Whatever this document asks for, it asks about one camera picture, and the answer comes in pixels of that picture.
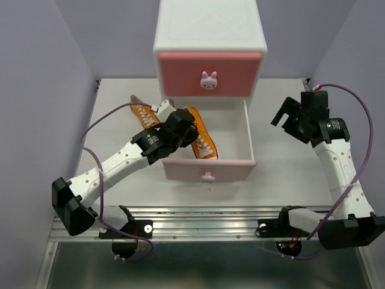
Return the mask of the light pink drawer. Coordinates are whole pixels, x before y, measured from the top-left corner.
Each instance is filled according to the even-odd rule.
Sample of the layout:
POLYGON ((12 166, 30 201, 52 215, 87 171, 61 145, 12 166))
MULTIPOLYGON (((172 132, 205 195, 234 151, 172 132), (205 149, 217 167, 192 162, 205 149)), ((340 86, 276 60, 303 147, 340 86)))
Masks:
POLYGON ((191 146, 163 159, 165 176, 173 181, 201 182, 211 172, 215 182, 243 181, 256 166, 247 101, 243 98, 175 97, 176 107, 194 107, 213 139, 219 159, 199 160, 191 146))

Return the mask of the orange sneaker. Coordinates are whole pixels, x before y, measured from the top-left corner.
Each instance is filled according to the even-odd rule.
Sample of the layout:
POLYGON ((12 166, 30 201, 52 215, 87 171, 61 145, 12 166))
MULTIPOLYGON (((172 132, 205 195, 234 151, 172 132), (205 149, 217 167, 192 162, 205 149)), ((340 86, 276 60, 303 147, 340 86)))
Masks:
POLYGON ((194 123, 199 133, 197 139, 191 144, 195 157, 201 160, 219 159, 217 147, 209 135, 198 110, 194 107, 185 107, 184 110, 195 118, 194 123))
POLYGON ((139 119, 144 129, 151 128, 160 123, 152 109, 144 105, 144 102, 139 97, 131 95, 130 101, 133 103, 133 105, 131 105, 131 111, 139 119))

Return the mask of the orange sneaker front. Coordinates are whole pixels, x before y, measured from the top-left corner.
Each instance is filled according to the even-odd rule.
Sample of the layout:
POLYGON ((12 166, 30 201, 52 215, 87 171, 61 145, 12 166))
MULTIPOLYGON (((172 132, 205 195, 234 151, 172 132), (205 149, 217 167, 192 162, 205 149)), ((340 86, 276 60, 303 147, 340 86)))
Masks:
POLYGON ((194 123, 199 133, 197 139, 191 144, 195 157, 201 160, 219 159, 217 147, 209 135, 198 110, 194 107, 185 107, 184 110, 195 118, 194 123))

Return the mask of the bunny knob drawer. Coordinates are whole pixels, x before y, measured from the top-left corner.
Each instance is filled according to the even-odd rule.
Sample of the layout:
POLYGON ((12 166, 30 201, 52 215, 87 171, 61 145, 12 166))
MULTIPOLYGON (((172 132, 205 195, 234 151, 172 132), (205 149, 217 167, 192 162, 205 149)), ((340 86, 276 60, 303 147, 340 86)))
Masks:
POLYGON ((210 183, 211 184, 215 181, 216 181, 216 178, 211 172, 205 172, 201 176, 201 182, 203 182, 203 183, 210 183))
POLYGON ((212 72, 210 75, 206 71, 202 72, 202 78, 200 80, 201 88, 205 90, 213 90, 217 87, 217 73, 216 71, 212 72))

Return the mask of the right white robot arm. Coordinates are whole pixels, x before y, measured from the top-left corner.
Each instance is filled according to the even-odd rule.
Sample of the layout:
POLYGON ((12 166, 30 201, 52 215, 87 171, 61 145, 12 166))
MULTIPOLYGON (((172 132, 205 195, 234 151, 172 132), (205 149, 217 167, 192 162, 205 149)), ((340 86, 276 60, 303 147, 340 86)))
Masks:
POLYGON ((276 126, 287 115, 284 132, 310 143, 325 173, 333 206, 326 215, 301 206, 281 209, 274 229, 279 234, 295 231, 318 237, 326 250, 363 247, 384 232, 384 217, 376 215, 360 184, 364 164, 356 169, 351 156, 350 133, 341 118, 331 118, 328 93, 301 92, 300 101, 287 97, 272 120, 276 126))

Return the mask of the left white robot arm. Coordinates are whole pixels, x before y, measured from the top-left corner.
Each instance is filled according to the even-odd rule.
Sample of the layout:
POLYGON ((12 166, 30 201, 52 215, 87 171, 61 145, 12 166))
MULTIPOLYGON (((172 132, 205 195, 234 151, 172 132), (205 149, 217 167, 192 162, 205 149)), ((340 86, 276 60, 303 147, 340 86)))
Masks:
POLYGON ((167 158, 194 142, 199 133, 194 116, 184 109, 172 111, 151 128, 134 135, 117 153, 79 176, 52 183, 52 207, 71 236, 90 229, 102 213, 92 206, 104 192, 137 170, 167 158))

